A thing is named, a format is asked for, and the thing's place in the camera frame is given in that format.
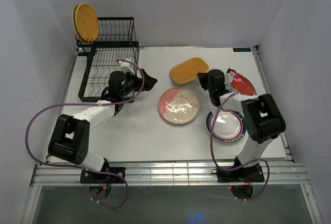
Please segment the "orange square woven tray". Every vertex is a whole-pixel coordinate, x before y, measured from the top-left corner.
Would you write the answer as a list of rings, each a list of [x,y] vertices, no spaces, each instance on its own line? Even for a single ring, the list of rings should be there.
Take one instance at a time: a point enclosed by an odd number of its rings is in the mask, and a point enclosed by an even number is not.
[[[170,78],[176,84],[185,84],[197,77],[198,73],[206,73],[209,65],[200,57],[190,58],[170,70]]]

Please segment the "red and teal floral plate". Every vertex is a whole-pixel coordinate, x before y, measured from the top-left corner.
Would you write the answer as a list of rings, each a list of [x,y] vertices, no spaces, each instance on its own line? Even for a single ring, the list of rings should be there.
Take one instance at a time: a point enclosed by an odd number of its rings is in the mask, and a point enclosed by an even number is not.
[[[251,82],[241,74],[234,73],[231,83],[226,85],[231,92],[242,95],[257,95],[257,92]]]

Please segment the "orange round woven plate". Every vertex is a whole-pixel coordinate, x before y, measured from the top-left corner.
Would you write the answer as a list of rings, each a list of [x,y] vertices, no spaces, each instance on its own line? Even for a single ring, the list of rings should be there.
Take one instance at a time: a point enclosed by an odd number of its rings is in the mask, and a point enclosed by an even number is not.
[[[93,42],[99,35],[99,20],[94,8],[88,3],[81,3],[76,10],[76,27],[79,40]]]

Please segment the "green-rimmed round bamboo plate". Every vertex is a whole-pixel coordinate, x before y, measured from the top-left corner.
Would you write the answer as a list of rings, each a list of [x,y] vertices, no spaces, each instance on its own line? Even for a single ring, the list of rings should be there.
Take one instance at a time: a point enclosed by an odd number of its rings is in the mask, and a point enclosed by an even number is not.
[[[78,34],[78,31],[77,31],[76,19],[75,19],[77,7],[78,7],[78,4],[74,5],[74,7],[72,9],[72,25],[73,25],[73,29],[74,29],[75,35],[79,39],[79,34]]]

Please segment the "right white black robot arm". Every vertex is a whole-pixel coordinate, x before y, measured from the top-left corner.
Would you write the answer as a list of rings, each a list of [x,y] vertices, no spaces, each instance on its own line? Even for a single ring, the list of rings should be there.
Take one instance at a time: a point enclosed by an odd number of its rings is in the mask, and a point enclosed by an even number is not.
[[[232,69],[228,69],[226,73],[212,69],[205,73],[199,72],[197,77],[216,107],[209,134],[210,153],[217,171],[234,174],[237,180],[246,181],[260,166],[266,148],[286,130],[286,124],[271,94],[249,96],[229,91],[226,84],[233,74],[236,71]],[[217,163],[213,149],[214,129],[224,110],[242,114],[242,123],[248,132],[243,149],[236,155],[233,166],[228,169]]]

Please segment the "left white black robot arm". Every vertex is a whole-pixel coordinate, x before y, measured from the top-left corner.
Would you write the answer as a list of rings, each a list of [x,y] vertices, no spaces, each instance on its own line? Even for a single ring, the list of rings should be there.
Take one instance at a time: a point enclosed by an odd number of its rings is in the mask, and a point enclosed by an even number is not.
[[[92,171],[92,177],[101,183],[110,176],[109,162],[89,150],[91,130],[132,102],[133,98],[127,99],[131,93],[151,91],[157,83],[157,79],[130,59],[117,59],[117,62],[119,70],[110,73],[108,85],[95,104],[74,115],[62,114],[57,118],[48,146],[49,155]]]

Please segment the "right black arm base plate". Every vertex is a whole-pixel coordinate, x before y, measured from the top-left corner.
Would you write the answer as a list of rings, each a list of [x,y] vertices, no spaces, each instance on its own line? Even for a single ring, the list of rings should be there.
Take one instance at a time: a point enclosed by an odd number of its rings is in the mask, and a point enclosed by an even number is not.
[[[212,169],[211,174],[217,176],[217,182],[219,183],[262,183],[265,181],[262,167],[260,165],[250,168],[241,168],[231,172]]]

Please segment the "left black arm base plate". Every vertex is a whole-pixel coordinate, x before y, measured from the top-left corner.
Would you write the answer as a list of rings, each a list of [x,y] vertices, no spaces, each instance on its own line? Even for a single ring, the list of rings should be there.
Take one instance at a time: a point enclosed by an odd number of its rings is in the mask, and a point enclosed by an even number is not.
[[[125,167],[109,167],[108,172],[125,178],[126,168]],[[110,182],[120,184],[120,183],[123,183],[124,181],[114,175],[94,173],[94,172],[91,172],[88,170],[82,170],[82,172],[81,172],[81,176],[80,176],[81,184],[107,184]]]

